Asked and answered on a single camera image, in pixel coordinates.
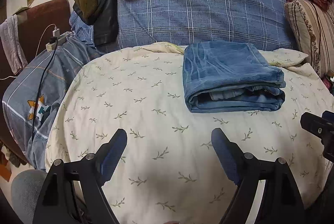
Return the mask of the dark red headboard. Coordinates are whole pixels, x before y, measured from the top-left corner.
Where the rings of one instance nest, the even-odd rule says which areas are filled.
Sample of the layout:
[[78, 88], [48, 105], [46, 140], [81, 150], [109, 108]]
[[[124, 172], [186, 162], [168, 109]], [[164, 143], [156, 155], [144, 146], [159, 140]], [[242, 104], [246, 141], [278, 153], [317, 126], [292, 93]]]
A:
[[[51, 0], [32, 8], [23, 8], [16, 13], [18, 16], [18, 35], [19, 42], [25, 54], [27, 62], [34, 59], [36, 55], [37, 45], [42, 35], [42, 32], [49, 24], [55, 24], [61, 32], [70, 31], [70, 5], [68, 0]], [[42, 52], [42, 44], [47, 43], [47, 35], [52, 35], [49, 28], [44, 34], [44, 39], [41, 41], [38, 54]], [[7, 77], [12, 74], [12, 70], [8, 64], [7, 58], [3, 51], [1, 43], [1, 76]], [[1, 99], [7, 87], [13, 82], [13, 79], [1, 81]], [[25, 165], [28, 160], [22, 153], [18, 144], [13, 138], [12, 133], [7, 127], [4, 117], [4, 111], [1, 104], [1, 142], [3, 145], [16, 155], [18, 161]]]

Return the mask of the grey-blue star bedsheet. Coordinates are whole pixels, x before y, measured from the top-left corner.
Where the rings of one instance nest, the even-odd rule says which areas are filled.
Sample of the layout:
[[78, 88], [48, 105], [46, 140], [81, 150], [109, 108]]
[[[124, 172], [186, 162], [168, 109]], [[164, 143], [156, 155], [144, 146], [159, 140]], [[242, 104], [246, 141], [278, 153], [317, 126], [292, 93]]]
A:
[[58, 109], [78, 72], [101, 53], [70, 36], [43, 51], [6, 89], [2, 107], [8, 129], [28, 162], [45, 169], [46, 143]]

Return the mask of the grey cloth on headboard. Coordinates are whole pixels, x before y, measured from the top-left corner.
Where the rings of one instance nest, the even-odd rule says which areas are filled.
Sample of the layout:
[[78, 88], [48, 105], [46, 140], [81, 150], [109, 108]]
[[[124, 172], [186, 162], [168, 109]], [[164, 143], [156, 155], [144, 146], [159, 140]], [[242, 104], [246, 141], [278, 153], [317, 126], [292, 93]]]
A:
[[3, 51], [13, 74], [19, 74], [28, 64], [19, 42], [18, 16], [12, 15], [1, 23], [1, 42]]

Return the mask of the beige striped floral pillow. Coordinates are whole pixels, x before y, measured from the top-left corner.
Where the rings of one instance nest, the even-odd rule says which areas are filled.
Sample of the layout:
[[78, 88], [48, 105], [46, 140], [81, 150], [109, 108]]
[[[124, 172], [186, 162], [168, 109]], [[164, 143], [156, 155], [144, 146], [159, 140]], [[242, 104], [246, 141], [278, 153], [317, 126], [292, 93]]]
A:
[[319, 77], [333, 71], [333, 4], [324, 11], [308, 0], [292, 0], [284, 9], [298, 50], [308, 54], [306, 62]]

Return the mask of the cream leaf-print quilt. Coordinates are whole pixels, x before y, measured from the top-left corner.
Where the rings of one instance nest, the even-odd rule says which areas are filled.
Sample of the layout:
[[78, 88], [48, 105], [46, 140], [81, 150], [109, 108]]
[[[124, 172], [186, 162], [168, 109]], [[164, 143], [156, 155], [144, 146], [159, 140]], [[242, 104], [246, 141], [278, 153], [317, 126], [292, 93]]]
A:
[[304, 131], [304, 112], [333, 110], [333, 96], [302, 54], [265, 51], [284, 72], [278, 111], [194, 114], [185, 105], [182, 49], [167, 42], [125, 48], [86, 64], [52, 125], [45, 166], [78, 161], [122, 128], [127, 146], [103, 192], [120, 223], [218, 223], [235, 192], [211, 144], [221, 128], [258, 159], [286, 159], [305, 206], [324, 188], [332, 164]]

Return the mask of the blue plaid duvet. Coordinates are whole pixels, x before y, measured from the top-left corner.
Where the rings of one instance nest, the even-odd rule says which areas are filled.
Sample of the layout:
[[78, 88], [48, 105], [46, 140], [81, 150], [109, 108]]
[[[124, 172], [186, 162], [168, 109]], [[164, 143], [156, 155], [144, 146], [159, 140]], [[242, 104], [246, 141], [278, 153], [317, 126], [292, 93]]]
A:
[[155, 42], [252, 43], [259, 50], [296, 49], [285, 0], [118, 0], [118, 36], [111, 52]]

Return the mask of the white power strip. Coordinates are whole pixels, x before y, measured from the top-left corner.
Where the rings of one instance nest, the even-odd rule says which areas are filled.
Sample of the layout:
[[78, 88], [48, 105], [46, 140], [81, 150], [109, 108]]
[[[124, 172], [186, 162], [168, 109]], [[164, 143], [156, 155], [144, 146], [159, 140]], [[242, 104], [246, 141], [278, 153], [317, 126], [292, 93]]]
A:
[[57, 46], [63, 45], [66, 41], [67, 38], [72, 36], [72, 32], [66, 31], [64, 33], [60, 33], [59, 28], [55, 28], [52, 31], [52, 37], [50, 38], [49, 42], [46, 44], [46, 51], [51, 52], [56, 49]]

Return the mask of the blue denim jeans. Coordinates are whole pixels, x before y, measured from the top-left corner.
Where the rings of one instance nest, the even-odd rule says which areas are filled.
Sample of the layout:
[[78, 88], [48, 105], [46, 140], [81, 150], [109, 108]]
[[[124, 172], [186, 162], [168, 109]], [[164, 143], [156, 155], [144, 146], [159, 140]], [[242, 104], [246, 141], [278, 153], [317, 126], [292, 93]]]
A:
[[189, 45], [182, 80], [185, 103], [193, 113], [277, 111], [285, 101], [284, 72], [251, 43]]

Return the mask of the grey round cushion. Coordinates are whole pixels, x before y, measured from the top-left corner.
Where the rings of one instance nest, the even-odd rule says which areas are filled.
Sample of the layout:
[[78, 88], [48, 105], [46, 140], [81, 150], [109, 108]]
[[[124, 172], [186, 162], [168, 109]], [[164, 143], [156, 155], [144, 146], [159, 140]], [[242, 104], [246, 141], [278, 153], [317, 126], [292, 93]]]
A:
[[11, 184], [12, 207], [22, 223], [33, 223], [34, 211], [47, 173], [25, 170]]

